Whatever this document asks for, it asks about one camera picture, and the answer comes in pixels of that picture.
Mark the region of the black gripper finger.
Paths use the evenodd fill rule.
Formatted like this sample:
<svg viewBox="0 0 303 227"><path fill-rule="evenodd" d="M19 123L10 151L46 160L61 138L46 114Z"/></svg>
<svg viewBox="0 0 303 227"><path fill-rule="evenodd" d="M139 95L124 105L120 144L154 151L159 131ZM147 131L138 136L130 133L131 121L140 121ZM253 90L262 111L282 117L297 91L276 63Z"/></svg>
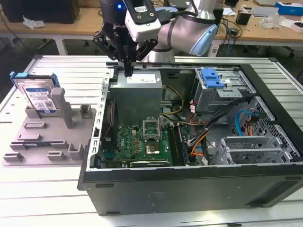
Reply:
<svg viewBox="0 0 303 227"><path fill-rule="evenodd" d="M93 36L93 43L105 53L111 60L117 60L124 68L125 76L128 77L128 64L126 52L119 31L114 31L110 38L105 31L100 30Z"/></svg>
<svg viewBox="0 0 303 227"><path fill-rule="evenodd" d="M135 42L131 38L128 41L128 76L133 75L137 61L143 60L147 54L158 44L156 39Z"/></svg>

